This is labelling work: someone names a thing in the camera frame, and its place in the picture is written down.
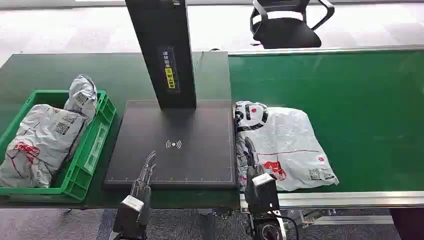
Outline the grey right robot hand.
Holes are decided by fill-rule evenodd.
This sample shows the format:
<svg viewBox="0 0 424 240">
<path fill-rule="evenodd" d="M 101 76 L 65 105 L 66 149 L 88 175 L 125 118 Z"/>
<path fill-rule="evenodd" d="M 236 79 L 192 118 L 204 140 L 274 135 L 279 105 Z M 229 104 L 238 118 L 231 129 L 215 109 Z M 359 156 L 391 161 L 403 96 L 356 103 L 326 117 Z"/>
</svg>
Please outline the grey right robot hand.
<svg viewBox="0 0 424 240">
<path fill-rule="evenodd" d="M 244 194 L 249 212 L 264 214 L 279 210 L 276 178 L 260 164 L 254 143 L 249 137 L 244 139 L 244 145 L 247 148 L 247 181 Z"/>
</svg>

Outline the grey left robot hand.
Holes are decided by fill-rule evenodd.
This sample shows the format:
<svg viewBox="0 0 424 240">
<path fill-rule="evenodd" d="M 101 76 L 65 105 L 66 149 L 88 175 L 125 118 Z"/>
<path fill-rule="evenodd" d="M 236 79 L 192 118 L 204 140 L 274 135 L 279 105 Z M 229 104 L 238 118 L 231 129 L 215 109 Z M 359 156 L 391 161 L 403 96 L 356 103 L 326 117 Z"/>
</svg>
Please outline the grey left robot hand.
<svg viewBox="0 0 424 240">
<path fill-rule="evenodd" d="M 139 177 L 134 180 L 131 196 L 134 198 L 134 209 L 138 212 L 137 222 L 140 225 L 147 225 L 150 219 L 150 206 L 152 190 L 150 180 L 156 164 L 153 164 L 156 157 L 156 151 L 153 150 L 146 158 L 141 168 Z"/>
</svg>

